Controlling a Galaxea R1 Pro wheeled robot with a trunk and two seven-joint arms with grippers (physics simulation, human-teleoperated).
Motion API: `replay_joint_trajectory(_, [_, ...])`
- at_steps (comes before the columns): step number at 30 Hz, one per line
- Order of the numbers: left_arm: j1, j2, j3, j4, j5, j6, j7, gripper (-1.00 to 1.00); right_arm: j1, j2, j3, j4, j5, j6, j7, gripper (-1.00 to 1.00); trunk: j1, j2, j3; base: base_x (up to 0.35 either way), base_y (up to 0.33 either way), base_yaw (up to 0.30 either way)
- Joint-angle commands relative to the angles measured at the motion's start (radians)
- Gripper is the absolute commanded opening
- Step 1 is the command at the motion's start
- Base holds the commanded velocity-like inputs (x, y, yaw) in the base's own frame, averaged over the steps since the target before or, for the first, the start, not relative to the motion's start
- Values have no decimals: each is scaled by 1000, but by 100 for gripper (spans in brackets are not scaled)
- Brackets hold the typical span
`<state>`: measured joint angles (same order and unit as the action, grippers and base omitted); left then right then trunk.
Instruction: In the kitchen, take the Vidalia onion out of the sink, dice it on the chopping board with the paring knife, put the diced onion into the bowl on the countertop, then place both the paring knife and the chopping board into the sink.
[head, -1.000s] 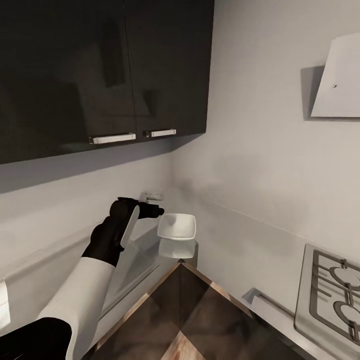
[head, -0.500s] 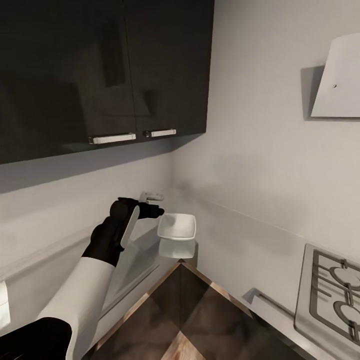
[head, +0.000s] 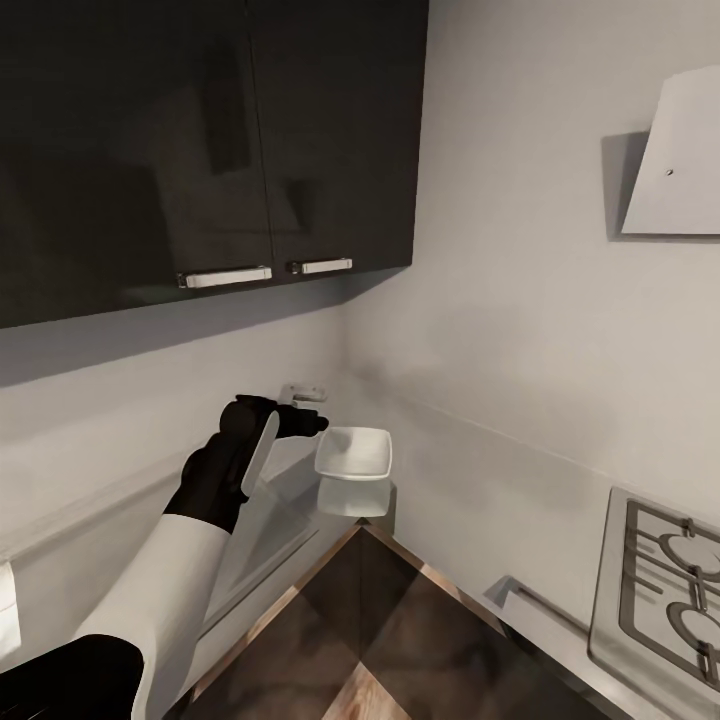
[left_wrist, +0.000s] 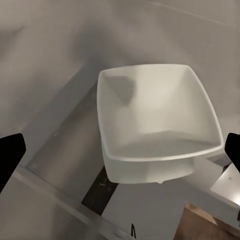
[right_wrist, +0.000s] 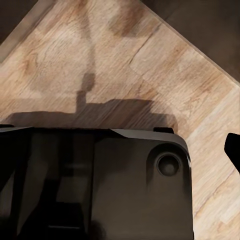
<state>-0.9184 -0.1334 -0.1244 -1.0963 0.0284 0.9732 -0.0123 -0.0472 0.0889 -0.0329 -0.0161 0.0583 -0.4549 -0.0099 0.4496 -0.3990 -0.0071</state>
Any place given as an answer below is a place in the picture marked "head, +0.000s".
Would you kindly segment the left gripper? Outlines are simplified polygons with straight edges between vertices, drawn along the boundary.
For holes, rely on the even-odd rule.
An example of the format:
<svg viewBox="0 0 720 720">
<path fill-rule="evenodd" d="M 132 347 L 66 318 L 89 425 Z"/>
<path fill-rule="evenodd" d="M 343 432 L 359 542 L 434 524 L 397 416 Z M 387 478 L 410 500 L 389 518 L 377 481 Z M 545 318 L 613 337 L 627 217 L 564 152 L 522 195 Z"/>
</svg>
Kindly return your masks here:
<svg viewBox="0 0 720 720">
<path fill-rule="evenodd" d="M 319 431 L 325 432 L 329 428 L 329 420 L 319 415 L 317 410 L 297 409 L 290 405 L 281 407 L 289 416 L 289 426 L 283 437 L 314 437 Z"/>
</svg>

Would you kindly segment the bowl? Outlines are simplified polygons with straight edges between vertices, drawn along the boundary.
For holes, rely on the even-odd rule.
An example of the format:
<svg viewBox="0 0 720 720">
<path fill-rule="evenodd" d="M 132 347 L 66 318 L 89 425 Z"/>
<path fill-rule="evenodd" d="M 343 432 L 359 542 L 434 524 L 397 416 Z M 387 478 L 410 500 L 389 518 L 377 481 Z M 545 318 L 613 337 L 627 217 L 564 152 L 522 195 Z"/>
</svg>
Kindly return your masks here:
<svg viewBox="0 0 720 720">
<path fill-rule="evenodd" d="M 367 427 L 329 427 L 315 459 L 315 471 L 321 477 L 341 481 L 382 481 L 391 465 L 390 433 Z"/>
</svg>

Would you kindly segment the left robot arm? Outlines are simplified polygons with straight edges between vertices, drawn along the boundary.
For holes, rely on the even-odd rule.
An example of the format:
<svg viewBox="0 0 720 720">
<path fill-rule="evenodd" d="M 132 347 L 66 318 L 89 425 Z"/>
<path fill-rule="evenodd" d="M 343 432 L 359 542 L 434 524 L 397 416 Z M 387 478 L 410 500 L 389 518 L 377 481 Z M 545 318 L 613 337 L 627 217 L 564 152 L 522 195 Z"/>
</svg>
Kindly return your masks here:
<svg viewBox="0 0 720 720">
<path fill-rule="evenodd" d="M 71 642 L 0 673 L 0 720 L 161 720 L 185 684 L 240 506 L 274 440 L 329 428 L 283 383 L 278 402 L 237 395 L 189 455 L 157 524 Z"/>
</svg>

